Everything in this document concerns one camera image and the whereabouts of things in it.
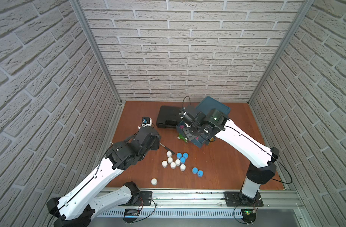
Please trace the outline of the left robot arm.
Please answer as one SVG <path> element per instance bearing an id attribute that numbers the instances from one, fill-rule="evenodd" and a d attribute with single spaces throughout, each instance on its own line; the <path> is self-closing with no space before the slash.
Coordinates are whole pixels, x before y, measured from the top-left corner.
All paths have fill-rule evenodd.
<path id="1" fill-rule="evenodd" d="M 55 227 L 87 227 L 102 213 L 125 204 L 141 203 L 140 189 L 134 182 L 100 196 L 114 178 L 143 160 L 147 152 L 158 150 L 161 136 L 149 125 L 108 148 L 99 165 L 73 190 L 47 202 L 47 209 L 57 219 Z"/>

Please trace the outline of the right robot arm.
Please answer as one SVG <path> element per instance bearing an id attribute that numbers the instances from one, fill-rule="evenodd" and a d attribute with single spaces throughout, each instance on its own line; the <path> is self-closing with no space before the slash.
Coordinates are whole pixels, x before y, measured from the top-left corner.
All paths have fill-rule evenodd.
<path id="1" fill-rule="evenodd" d="M 208 114 L 204 114 L 193 106 L 183 107 L 180 109 L 180 118 L 190 135 L 220 139 L 250 161 L 239 199 L 246 204 L 253 204 L 260 186 L 276 175 L 278 149 L 257 142 L 241 130 L 228 115 L 217 109 L 211 109 Z"/>

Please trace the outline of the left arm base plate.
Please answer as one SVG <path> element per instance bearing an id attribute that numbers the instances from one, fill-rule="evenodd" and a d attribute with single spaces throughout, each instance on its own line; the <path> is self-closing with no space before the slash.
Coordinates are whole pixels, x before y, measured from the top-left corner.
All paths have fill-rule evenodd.
<path id="1" fill-rule="evenodd" d="M 130 203 L 130 206 L 151 206 L 152 195 L 152 191 L 141 191 L 137 199 Z"/>

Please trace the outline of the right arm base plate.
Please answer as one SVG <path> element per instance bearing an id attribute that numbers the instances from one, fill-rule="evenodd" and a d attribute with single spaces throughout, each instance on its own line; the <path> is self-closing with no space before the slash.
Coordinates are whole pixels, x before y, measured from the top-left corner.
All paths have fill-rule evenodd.
<path id="1" fill-rule="evenodd" d="M 254 198 L 249 198 L 242 194 L 242 192 L 224 192 L 224 199 L 227 207 L 263 207 L 263 199 L 259 192 L 256 193 Z"/>

